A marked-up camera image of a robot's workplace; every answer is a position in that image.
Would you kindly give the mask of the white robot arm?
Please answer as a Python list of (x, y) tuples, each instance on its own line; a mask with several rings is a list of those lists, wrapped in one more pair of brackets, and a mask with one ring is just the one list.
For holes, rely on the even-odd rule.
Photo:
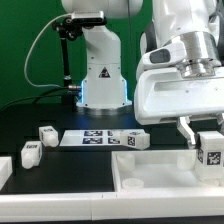
[[(137, 14), (143, 0), (61, 0), (87, 44), (87, 75), (78, 106), (91, 111), (123, 107), (120, 40), (109, 18)], [(134, 113), (142, 125), (176, 123), (190, 146), (194, 120), (224, 121), (224, 3), (152, 0), (153, 18), (141, 36)]]

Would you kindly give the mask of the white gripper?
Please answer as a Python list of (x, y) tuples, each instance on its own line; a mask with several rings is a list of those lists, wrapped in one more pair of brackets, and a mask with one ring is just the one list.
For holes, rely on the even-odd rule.
[(216, 116), (219, 125), (224, 123), (224, 67), (216, 67), (214, 76), (183, 78), (176, 65), (186, 56), (181, 42), (142, 56), (136, 71), (134, 112), (142, 125), (177, 120), (178, 131), (188, 148), (194, 149), (196, 138), (190, 119)]

